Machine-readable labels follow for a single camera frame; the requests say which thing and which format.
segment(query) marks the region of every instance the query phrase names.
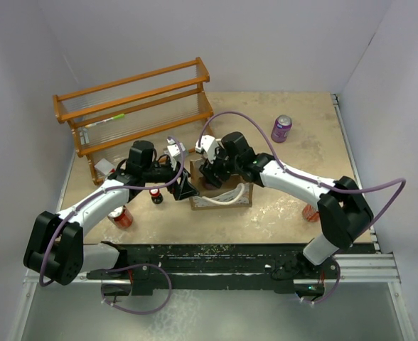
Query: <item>floor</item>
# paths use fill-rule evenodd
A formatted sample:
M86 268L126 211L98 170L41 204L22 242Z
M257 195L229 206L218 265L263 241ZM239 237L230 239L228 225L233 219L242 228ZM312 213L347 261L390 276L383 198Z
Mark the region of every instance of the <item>floor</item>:
M338 179L342 175L353 177L329 93L209 92L207 96L215 113L225 110L243 112L268 134L277 116L290 116L293 127L288 139L282 144L274 144L284 162L327 178ZM201 123L189 124L153 135L148 140L160 151L166 146L166 137L174 135L187 148L191 148L202 126ZM241 117L218 117L211 126L218 138L232 131L241 131L257 153L269 152L258 131ZM85 158L75 158L63 208L78 202L95 189L87 161ZM302 218L301 211L305 205L286 193L258 186L254 187L251 208L205 211L192 211L188 200L175 202L166 191L164 202L160 205L155 205L148 193L142 193L127 205L134 217L134 224L128 230L117 229L105 218L85 237L85 242L309 242L321 233L321 226L318 222L307 222ZM368 232L358 238L357 242L371 242Z

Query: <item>wooden rack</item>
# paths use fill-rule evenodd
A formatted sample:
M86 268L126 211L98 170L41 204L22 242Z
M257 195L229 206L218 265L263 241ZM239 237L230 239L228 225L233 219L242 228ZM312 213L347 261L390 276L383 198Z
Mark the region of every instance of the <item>wooden rack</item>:
M94 166L101 158L115 164L117 158L126 157L133 140L195 121L206 122L213 115L203 88L209 80L209 72L198 57L70 94L54 95L55 116L59 123L68 123L76 154L87 158L92 180L98 185L103 175ZM208 133L213 135L210 127Z

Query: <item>small box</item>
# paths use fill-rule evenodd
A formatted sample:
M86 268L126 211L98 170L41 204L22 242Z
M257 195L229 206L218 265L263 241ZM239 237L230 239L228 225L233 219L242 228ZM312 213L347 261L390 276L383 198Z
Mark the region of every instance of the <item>small box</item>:
M251 207L253 196L253 184L246 183L239 175L232 175L228 181L222 184L222 187L215 190L208 190L204 186L204 177L199 168L204 163L203 159L190 161L190 174L192 185L200 192L201 197L215 198L219 201L230 201L237 193L234 189L239 183L245 183L245 191L239 200L232 205L216 205L201 197L191 197L190 205L192 210L214 210L217 208Z

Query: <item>gray floor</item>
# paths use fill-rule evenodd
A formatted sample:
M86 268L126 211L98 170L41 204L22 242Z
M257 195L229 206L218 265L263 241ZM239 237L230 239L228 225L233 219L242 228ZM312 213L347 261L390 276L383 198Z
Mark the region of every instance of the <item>gray floor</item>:
M154 291L120 305L146 310L165 296ZM174 291L148 316L100 302L99 284L38 288L23 340L402 340L385 283L342 283L314 307L269 291Z

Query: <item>red object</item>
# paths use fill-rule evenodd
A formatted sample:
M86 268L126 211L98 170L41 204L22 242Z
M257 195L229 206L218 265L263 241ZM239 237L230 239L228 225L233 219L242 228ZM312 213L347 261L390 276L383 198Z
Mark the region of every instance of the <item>red object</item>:
M133 223L133 216L125 206L118 207L109 213L108 219L119 229L128 229Z
M317 222L320 220L320 214L311 205L307 205L302 210L302 217L308 222Z
M152 197L158 197L158 196L160 196L160 190L149 190L149 194Z

